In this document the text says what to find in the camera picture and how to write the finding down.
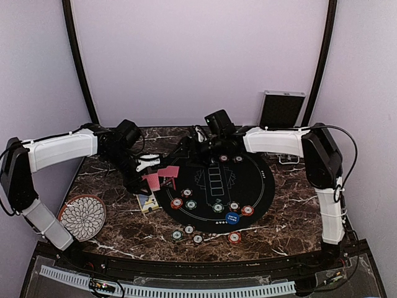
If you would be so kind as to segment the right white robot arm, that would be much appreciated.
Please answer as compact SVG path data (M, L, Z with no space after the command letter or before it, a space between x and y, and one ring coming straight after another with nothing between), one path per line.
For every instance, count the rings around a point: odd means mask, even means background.
M179 167L176 186L164 205L180 223L201 232L234 233L268 213L279 192L265 156L295 155L316 192L322 220L316 263L330 269L341 258L343 216L338 201L342 156L322 124L300 130L236 130L232 124L189 129L171 155Z

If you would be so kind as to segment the red poker chip stack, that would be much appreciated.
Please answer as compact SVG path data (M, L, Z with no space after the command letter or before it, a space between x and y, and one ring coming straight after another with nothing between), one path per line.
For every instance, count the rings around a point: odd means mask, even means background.
M228 241L232 244L241 242L241 234L239 232L231 232L228 234Z

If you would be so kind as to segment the blue small blind button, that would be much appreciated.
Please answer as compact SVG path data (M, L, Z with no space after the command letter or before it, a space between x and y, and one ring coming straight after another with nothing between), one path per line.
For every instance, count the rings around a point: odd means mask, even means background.
M236 212L228 212L225 216L226 223L236 225L240 220L240 216Z

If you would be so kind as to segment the green poker chip stack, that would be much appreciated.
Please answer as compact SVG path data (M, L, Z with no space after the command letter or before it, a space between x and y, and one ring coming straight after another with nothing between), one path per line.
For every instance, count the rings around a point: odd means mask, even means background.
M183 239L183 233L180 230L175 230L172 232L171 238L173 241L180 241Z

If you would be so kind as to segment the triangular red dealer button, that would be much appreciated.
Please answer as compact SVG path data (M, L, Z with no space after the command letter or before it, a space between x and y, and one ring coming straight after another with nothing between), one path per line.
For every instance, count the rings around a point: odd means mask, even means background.
M164 177L161 183L161 187L176 190L176 182L174 177Z

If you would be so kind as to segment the red playing card deck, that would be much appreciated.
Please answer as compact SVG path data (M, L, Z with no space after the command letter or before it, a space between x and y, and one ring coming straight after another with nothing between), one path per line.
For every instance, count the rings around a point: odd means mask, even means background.
M152 191L155 192L161 189L159 176L157 173L143 175L142 179L148 182L148 186Z

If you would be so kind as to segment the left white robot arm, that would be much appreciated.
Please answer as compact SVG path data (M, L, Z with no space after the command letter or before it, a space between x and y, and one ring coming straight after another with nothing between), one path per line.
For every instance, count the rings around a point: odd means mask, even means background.
M56 218L71 185L78 163L98 156L122 175L123 186L131 194L151 194L144 169L161 161L159 154L138 154L132 147L143 139L138 126L123 120L115 128L86 123L80 128L37 139L10 138L1 153L1 187L10 217L21 215L57 250L75 271L87 266L87 256L73 247L72 234Z

